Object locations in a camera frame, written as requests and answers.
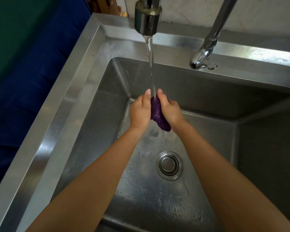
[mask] person's right arm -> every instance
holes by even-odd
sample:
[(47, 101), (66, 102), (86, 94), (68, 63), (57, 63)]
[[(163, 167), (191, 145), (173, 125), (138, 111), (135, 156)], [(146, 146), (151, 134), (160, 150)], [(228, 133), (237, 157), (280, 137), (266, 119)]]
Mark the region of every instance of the person's right arm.
[(158, 97), (222, 226), (227, 231), (290, 231), (288, 219), (184, 119), (177, 102), (169, 102), (161, 89)]

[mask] running water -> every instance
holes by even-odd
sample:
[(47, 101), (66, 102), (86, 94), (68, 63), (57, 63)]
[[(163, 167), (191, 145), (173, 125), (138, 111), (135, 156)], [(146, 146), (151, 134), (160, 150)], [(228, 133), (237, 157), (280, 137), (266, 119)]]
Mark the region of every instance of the running water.
[(155, 80), (154, 80), (154, 75), (153, 75), (153, 69), (152, 65), (154, 64), (154, 53), (152, 51), (152, 36), (143, 36), (147, 51), (148, 51), (148, 59), (149, 59), (149, 65), (150, 65), (150, 75), (151, 75), (151, 83), (152, 83), (152, 90), (154, 91), (154, 99), (156, 101), (156, 85), (155, 85)]

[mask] drain strainer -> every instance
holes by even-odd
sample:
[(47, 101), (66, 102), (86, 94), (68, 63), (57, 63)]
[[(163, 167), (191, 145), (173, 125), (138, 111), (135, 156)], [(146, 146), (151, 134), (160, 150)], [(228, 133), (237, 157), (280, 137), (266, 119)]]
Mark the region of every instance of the drain strainer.
[(183, 172), (183, 162), (178, 154), (173, 151), (160, 153), (156, 160), (156, 170), (160, 177), (166, 180), (175, 180)]

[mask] hand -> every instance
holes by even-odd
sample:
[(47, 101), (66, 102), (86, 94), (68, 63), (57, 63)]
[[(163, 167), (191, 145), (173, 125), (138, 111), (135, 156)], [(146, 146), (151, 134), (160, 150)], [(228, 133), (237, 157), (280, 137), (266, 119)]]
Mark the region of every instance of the hand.
[(185, 121), (181, 108), (176, 101), (169, 102), (162, 89), (158, 89), (157, 95), (160, 99), (162, 113), (166, 120), (169, 122), (172, 130), (175, 131), (174, 129), (176, 129), (176, 127), (180, 125), (182, 121)]
[(137, 100), (130, 106), (130, 128), (137, 128), (142, 133), (147, 130), (150, 114), (151, 91), (147, 89), (144, 95), (140, 95)]

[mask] stainless steel sink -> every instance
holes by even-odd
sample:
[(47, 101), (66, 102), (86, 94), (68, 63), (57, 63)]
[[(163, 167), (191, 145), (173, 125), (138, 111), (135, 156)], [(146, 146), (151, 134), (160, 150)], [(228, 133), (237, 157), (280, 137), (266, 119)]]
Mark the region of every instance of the stainless steel sink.
[[(161, 23), (156, 87), (290, 219), (290, 49), (280, 39), (222, 32), (211, 55), (219, 67), (192, 70), (206, 34)], [(0, 185), (0, 231), (24, 231), (128, 128), (131, 103), (151, 87), (149, 70), (133, 20), (91, 17)], [(182, 160), (175, 180), (158, 174), (164, 151)], [(153, 121), (96, 231), (117, 230), (222, 230), (182, 142)]]

